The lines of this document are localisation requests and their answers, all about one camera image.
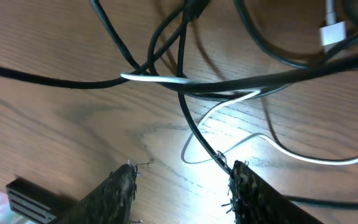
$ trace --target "white connector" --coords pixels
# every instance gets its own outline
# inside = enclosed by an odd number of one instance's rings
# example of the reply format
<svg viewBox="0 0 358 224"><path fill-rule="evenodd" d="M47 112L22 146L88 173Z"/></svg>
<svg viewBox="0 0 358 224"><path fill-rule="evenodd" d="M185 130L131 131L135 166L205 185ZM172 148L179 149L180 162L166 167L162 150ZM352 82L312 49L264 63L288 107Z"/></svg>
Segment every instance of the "white connector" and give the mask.
<svg viewBox="0 0 358 224"><path fill-rule="evenodd" d="M326 0L326 26L320 28L320 38L325 52L346 39L345 22L336 22L334 0Z"/></svg>

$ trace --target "black connector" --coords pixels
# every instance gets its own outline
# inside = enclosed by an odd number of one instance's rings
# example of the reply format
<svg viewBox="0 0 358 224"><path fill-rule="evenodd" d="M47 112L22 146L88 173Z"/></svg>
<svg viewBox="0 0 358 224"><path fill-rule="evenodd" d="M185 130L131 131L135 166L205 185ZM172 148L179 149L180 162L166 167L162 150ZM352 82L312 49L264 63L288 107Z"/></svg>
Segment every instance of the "black connector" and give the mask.
<svg viewBox="0 0 358 224"><path fill-rule="evenodd" d="M185 2L184 18L190 22L194 17L199 18L209 0L187 0Z"/></svg>

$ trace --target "tabletop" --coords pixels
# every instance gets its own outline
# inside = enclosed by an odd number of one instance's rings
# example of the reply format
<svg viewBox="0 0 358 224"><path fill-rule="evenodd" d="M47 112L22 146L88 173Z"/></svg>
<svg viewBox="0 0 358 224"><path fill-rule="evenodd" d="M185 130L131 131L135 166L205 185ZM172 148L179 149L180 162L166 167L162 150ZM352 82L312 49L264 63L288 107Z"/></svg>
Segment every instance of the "tabletop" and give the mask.
<svg viewBox="0 0 358 224"><path fill-rule="evenodd" d="M323 1L248 1L255 23L273 44L313 54L321 47ZM103 0L114 28L139 63L150 38L179 0ZM342 17L338 5L338 15ZM179 25L176 18L159 41ZM343 55L353 54L358 46ZM170 75L177 43L156 65ZM89 1L0 0L0 66L81 81L130 72ZM292 69L263 53L245 30L232 1L211 1L189 25L185 73L220 81ZM216 103L187 98L198 121ZM358 72L297 83L279 93L224 108L203 134L224 150L254 132L296 152L328 159L358 155ZM228 176L214 162L185 166L181 149L190 129L177 94L154 83L127 82L102 90L53 88L0 78L0 190L21 176L58 194L81 199L128 160L140 167L133 220L144 223L232 223L222 204ZM187 157L208 158L193 140ZM285 195L358 201L358 164L322 166L281 154L263 139L227 154ZM357 223L358 211L299 206L324 223Z"/></svg>

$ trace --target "black plastic object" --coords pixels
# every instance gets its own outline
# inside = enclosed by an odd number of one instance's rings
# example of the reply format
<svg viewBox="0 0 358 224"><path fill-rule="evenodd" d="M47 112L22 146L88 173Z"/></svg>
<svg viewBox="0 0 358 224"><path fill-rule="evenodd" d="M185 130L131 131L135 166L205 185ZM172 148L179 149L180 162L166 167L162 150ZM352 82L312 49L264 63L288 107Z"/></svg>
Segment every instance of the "black plastic object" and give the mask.
<svg viewBox="0 0 358 224"><path fill-rule="evenodd" d="M23 178L6 185L6 192L11 210L36 223L49 223L75 204Z"/></svg>
<svg viewBox="0 0 358 224"><path fill-rule="evenodd" d="M230 190L237 224L321 223L284 198L243 162L234 163Z"/></svg>
<svg viewBox="0 0 358 224"><path fill-rule="evenodd" d="M23 179L13 181L6 188L12 211L36 223L128 224L135 199L136 174L137 166L122 165L75 205Z"/></svg>

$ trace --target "wooden surface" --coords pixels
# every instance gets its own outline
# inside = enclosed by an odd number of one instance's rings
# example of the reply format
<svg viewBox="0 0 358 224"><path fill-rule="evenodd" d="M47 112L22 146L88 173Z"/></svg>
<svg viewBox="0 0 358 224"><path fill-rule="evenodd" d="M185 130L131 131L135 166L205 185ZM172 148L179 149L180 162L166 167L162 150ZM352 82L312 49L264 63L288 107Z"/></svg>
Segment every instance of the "wooden surface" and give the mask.
<svg viewBox="0 0 358 224"><path fill-rule="evenodd" d="M104 0L103 6L139 63L153 31L180 1ZM298 53L319 49L323 1L252 1L255 21L274 44ZM176 19L165 36L180 23ZM350 50L351 54L358 49ZM176 55L177 46L172 48ZM71 80L107 80L131 71L89 1L0 0L0 65ZM162 74L169 69L157 64ZM212 1L192 24L185 73L228 80L288 70L250 39L232 1ZM267 98L284 144L309 156L358 155L358 72L298 83ZM214 103L188 98L196 119ZM253 132L269 133L261 100L224 108L206 122L216 150ZM21 176L80 199L128 159L142 167L132 219L144 223L232 223L227 176L213 162L184 166L190 131L176 93L129 82L105 90L67 90L0 78L0 190ZM192 161L206 158L197 142ZM295 161L255 139L227 155L250 166L283 194L358 200L358 165ZM301 206L325 223L358 223L358 212Z"/></svg>

